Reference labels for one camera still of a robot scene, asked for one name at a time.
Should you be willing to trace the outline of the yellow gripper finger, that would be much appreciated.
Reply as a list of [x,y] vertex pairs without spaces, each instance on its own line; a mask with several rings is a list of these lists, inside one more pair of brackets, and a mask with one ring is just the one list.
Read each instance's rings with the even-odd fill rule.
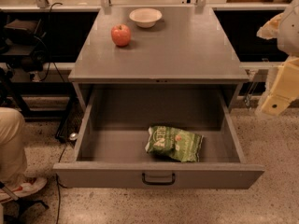
[[278,67],[277,76],[261,105],[261,111],[270,116],[278,116],[298,97],[299,58],[289,58]]
[[257,36],[262,39],[272,39],[278,37],[278,27],[282,18],[282,14],[279,13],[272,19],[267,21],[257,32]]

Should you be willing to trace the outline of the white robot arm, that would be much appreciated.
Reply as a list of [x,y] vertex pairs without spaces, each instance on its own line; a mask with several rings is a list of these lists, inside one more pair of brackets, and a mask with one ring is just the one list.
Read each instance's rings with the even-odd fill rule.
[[299,97],[299,0],[292,0],[282,12],[265,23],[256,34],[277,40],[285,62],[268,71],[266,90],[258,103],[256,115],[277,117]]

